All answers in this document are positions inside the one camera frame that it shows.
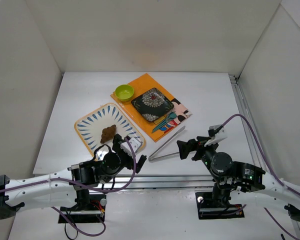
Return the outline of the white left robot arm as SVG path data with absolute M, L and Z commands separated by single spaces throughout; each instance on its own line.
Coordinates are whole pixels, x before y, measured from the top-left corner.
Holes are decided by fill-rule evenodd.
M 31 209 L 85 207 L 90 203 L 90 191 L 109 183 L 124 168 L 133 175 L 140 172 L 147 159 L 142 155 L 136 160 L 142 145 L 138 137 L 116 134 L 102 160 L 96 160 L 94 152 L 91 160 L 38 177 L 10 179 L 0 175 L 0 220 Z

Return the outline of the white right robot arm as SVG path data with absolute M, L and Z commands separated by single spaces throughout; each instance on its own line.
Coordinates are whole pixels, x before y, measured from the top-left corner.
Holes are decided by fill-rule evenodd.
M 208 137 L 189 141 L 178 140 L 180 159 L 194 152 L 193 161 L 201 161 L 212 176 L 211 192 L 196 193 L 200 219 L 234 218 L 243 212 L 243 206 L 260 205 L 277 208 L 300 222 L 300 186 L 276 178 L 250 163 L 232 160 L 225 152 L 218 152 L 218 144 L 207 145 Z

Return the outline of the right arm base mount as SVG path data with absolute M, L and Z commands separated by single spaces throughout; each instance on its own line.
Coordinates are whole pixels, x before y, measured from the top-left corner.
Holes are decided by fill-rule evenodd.
M 222 204 L 220 199 L 213 199 L 212 192 L 195 193 L 199 220 L 225 220 L 244 218 L 242 204 Z

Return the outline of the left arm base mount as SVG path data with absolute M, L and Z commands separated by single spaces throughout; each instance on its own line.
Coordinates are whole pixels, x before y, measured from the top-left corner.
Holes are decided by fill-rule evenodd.
M 103 193 L 91 193 L 90 203 L 86 206 L 66 208 L 59 210 L 75 224 L 92 224 L 105 221 L 107 195 Z

